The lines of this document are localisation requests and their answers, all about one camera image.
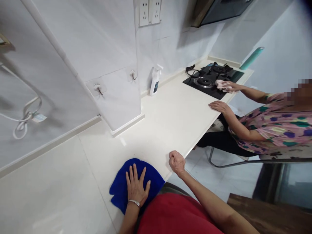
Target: hand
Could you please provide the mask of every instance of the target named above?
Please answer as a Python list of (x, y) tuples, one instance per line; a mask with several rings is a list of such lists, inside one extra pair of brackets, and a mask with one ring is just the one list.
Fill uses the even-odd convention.
[(169, 153), (169, 165), (174, 173), (177, 175), (185, 171), (185, 159), (183, 156), (176, 150)]
[(223, 87), (231, 86), (232, 88), (229, 89), (229, 91), (232, 91), (232, 92), (238, 92), (238, 91), (241, 91), (244, 88), (243, 85), (233, 83), (232, 81), (224, 81), (224, 82), (222, 82), (222, 84), (223, 85), (225, 84)]
[(231, 108), (225, 103), (221, 101), (214, 101), (210, 103), (208, 106), (210, 106), (211, 109), (221, 112), (222, 114), (227, 114), (232, 112)]
[(132, 166), (130, 166), (130, 179), (128, 172), (126, 172), (126, 180), (128, 185), (128, 200), (138, 201), (140, 203), (140, 207), (142, 207), (147, 197), (149, 196), (150, 180), (147, 182), (146, 188), (144, 190), (143, 180), (146, 172), (146, 167), (144, 167), (140, 179), (137, 178), (136, 168), (137, 166), (133, 164), (132, 172)]

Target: gas stove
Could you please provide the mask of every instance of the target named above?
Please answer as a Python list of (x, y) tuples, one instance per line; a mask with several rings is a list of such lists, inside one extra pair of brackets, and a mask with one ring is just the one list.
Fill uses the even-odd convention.
[(186, 72), (190, 77), (183, 83), (219, 100), (226, 95), (226, 92), (217, 89), (215, 81), (224, 80), (236, 83), (244, 75), (243, 72), (234, 70), (227, 64), (220, 66), (216, 62), (209, 64), (201, 70), (194, 68), (195, 65), (186, 68)]

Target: chair frame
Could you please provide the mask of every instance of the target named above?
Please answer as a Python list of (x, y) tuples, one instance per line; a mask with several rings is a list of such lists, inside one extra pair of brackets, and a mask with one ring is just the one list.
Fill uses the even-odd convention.
[(210, 155), (208, 156), (207, 151), (205, 150), (206, 157), (208, 159), (208, 162), (213, 165), (214, 167), (217, 168), (225, 168), (225, 167), (231, 167), (231, 166), (236, 166), (236, 165), (242, 165), (242, 164), (247, 164), (247, 163), (305, 163), (305, 162), (312, 162), (312, 158), (295, 158), (295, 159), (264, 159), (264, 160), (251, 160), (251, 161), (242, 161), (242, 162), (236, 162), (232, 164), (227, 164), (223, 166), (217, 166), (211, 162), (212, 154), (214, 152), (214, 147), (211, 148), (210, 150)]

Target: chair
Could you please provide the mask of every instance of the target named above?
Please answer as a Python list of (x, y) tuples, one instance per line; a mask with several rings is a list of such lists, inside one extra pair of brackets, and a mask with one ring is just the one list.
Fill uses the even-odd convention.
[[(211, 125), (207, 132), (221, 132), (224, 131), (224, 126), (220, 120), (216, 119), (216, 121)], [(211, 162), (212, 155), (214, 152), (214, 147), (211, 148), (210, 154), (205, 151), (208, 162), (214, 167), (225, 168), (230, 166), (242, 165), (247, 163), (303, 163), (303, 162), (312, 162), (312, 146), (311, 145), (298, 145), (287, 148), (275, 149), (272, 152), (267, 154), (259, 155), (260, 160), (251, 160), (249, 161), (249, 157), (240, 157), (244, 161), (236, 162), (228, 165), (217, 166)]]

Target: white spray bottle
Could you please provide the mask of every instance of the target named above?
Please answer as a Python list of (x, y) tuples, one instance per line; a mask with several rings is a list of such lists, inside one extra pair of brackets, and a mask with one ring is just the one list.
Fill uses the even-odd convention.
[(162, 74), (162, 69), (163, 67), (159, 64), (157, 64), (156, 67), (154, 67), (153, 69), (153, 73), (152, 73), (153, 80), (152, 80), (152, 85), (150, 87), (150, 92), (149, 92), (151, 96), (154, 96), (157, 93), (159, 77)]

